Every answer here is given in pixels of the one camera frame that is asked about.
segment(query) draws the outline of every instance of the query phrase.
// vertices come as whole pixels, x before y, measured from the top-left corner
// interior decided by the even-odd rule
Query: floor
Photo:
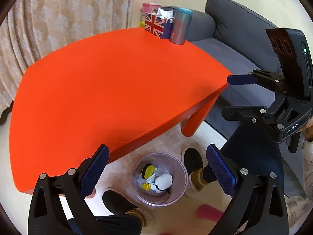
[[[16,228],[22,235],[26,235],[31,195],[19,192],[13,182],[8,147],[10,118],[11,115],[8,116],[4,125],[0,126],[0,202]],[[134,191],[130,186],[130,172],[135,162],[142,156],[154,151],[163,151],[171,152],[180,158],[181,151],[185,147],[193,146],[199,149],[204,162],[206,162],[204,158],[206,147],[214,143],[220,149],[226,142],[218,132],[205,122],[201,124],[192,137],[183,136],[180,130],[181,124],[178,124],[132,153],[108,164],[97,183],[95,197],[86,199],[92,213],[95,216],[112,214],[105,208],[101,199],[103,191],[108,187],[114,187],[135,200]],[[65,197],[60,198],[66,217],[69,219],[72,214]],[[179,201],[167,207],[151,209],[142,205],[141,207],[154,217],[154,224],[144,228],[142,234],[208,234],[215,223],[197,218],[197,208],[202,204],[210,204],[225,210],[229,201],[229,196],[223,193],[218,182],[213,182],[207,185],[196,197],[191,198],[184,195]]]

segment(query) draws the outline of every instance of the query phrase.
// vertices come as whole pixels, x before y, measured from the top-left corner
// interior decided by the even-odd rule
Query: yellow sock
[[[190,174],[191,181],[198,190],[200,190],[201,188],[203,188],[203,186],[208,184],[208,182],[206,182],[203,178],[203,171],[204,171],[204,168],[201,168],[192,172],[192,174]]]
[[[143,214],[139,211],[138,208],[133,208],[130,211],[127,211],[125,215],[137,217],[141,222],[141,226],[144,226],[146,223],[146,219],[144,218]]]

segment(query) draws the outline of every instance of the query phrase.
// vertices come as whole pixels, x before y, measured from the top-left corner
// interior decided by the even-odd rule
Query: dark pants
[[[100,227],[106,235],[140,235],[141,222],[131,215],[114,215],[96,217]],[[72,231],[82,234],[74,219],[68,220]]]
[[[279,146],[257,125],[241,124],[222,147],[221,153],[231,158],[238,168],[246,168],[252,174],[268,176],[275,172],[284,188],[284,169]],[[207,182],[216,180],[209,165],[203,171],[203,178]]]

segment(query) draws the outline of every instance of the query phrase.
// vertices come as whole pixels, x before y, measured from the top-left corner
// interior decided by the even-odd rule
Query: textured blue pad
[[[215,150],[213,144],[209,145],[207,147],[207,161],[224,193],[235,198],[237,195],[237,180],[221,158],[221,153],[217,151],[219,150]]]
[[[258,79],[252,74],[247,75],[230,75],[227,78],[227,83],[230,85],[253,85]]]
[[[93,189],[95,188],[98,180],[109,161],[109,148],[106,145],[101,145],[101,149],[98,154],[94,157],[93,161],[90,163],[89,167],[85,171],[84,175],[80,180],[80,195],[85,198],[91,195]]]

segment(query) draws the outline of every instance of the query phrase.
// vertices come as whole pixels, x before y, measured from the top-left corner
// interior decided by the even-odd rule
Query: person
[[[313,118],[302,129],[306,129],[304,142],[305,157],[305,191],[307,198],[285,198],[290,233],[294,234],[304,222],[313,206]],[[238,167],[244,167],[249,172],[259,176],[267,176],[271,172],[277,174],[282,188],[284,188],[284,169],[279,146],[270,136],[256,124],[241,124],[231,138],[224,144],[221,153],[231,158]],[[186,194],[195,196],[205,185],[216,181],[216,177],[209,165],[203,166],[199,151],[189,147],[182,152],[182,162],[188,173],[188,188]],[[152,216],[131,203],[124,195],[115,189],[108,189],[102,196],[105,207],[113,216],[96,217],[104,233],[107,235],[139,235],[142,227],[148,227]],[[242,224],[248,220],[243,217]],[[69,220],[72,231],[82,234],[74,219]]]
[[[300,131],[303,130],[306,130],[303,145],[306,197],[285,196],[289,235],[295,234],[313,207],[313,118]],[[225,157],[231,158],[239,168],[246,168],[252,174],[268,176],[275,172],[284,188],[284,169],[279,146],[256,124],[241,124],[220,151]],[[205,185],[216,181],[210,166],[203,167],[201,154],[195,148],[185,149],[182,152],[182,161],[189,176],[186,190],[188,196],[195,196]],[[241,225],[248,218],[248,215],[244,216]]]

